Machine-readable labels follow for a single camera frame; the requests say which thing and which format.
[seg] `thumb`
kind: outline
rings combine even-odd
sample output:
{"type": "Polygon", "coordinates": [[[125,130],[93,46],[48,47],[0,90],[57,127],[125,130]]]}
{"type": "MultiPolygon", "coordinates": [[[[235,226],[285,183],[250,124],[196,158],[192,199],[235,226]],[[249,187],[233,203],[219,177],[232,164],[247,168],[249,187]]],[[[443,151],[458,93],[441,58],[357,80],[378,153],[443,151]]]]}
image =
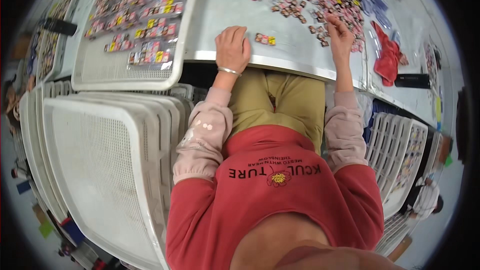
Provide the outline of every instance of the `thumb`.
{"type": "Polygon", "coordinates": [[[248,41],[248,38],[243,39],[243,58],[245,60],[250,61],[251,51],[252,51],[252,47],[250,45],[250,42],[248,41]]]}
{"type": "Polygon", "coordinates": [[[332,38],[332,41],[339,39],[339,31],[337,30],[335,25],[328,22],[327,30],[328,30],[328,33],[330,34],[330,38],[332,38]]]}

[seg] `yellow flower center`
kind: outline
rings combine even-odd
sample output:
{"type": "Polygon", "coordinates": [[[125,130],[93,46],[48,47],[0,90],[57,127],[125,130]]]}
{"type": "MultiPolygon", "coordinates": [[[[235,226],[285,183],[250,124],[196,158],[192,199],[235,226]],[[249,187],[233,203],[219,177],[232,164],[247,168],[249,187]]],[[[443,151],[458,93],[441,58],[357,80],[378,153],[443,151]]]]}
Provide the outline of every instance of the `yellow flower center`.
{"type": "Polygon", "coordinates": [[[275,183],[283,183],[285,181],[285,174],[283,173],[277,173],[272,176],[272,181],[275,183]]]}

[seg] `khaki pants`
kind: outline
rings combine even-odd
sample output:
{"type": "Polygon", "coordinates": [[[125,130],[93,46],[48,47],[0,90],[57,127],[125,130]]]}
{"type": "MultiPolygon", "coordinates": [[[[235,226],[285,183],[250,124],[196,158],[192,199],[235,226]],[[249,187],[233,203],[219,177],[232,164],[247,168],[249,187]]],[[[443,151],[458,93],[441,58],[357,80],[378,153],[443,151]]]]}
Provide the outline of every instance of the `khaki pants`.
{"type": "Polygon", "coordinates": [[[258,125],[281,125],[309,138],[320,154],[325,116],[321,80],[277,71],[246,68],[232,90],[230,136],[258,125]],[[274,111],[270,98],[274,98],[274,111]]]}

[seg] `red towel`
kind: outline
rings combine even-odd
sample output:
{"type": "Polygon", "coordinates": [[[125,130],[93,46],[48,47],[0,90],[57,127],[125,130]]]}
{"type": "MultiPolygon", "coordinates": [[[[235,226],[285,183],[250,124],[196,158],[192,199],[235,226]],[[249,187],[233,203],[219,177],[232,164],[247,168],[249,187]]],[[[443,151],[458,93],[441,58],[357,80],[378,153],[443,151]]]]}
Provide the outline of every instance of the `red towel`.
{"type": "Polygon", "coordinates": [[[397,42],[390,41],[375,21],[371,21],[371,25],[377,32],[378,40],[381,43],[380,58],[375,61],[373,70],[383,78],[382,83],[384,86],[391,87],[397,79],[399,59],[403,54],[400,52],[400,47],[397,42]]]}

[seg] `worker in white shirt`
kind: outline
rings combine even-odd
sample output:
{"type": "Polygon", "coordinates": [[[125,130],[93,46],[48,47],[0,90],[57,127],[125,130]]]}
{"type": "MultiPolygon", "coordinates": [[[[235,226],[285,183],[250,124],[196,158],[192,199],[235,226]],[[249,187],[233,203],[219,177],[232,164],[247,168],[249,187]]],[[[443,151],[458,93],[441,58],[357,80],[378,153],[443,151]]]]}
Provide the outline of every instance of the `worker in white shirt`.
{"type": "Polygon", "coordinates": [[[410,190],[399,213],[410,212],[409,218],[423,220],[432,213],[439,213],[443,207],[444,200],[440,195],[437,183],[427,178],[425,184],[415,186],[410,190]]]}

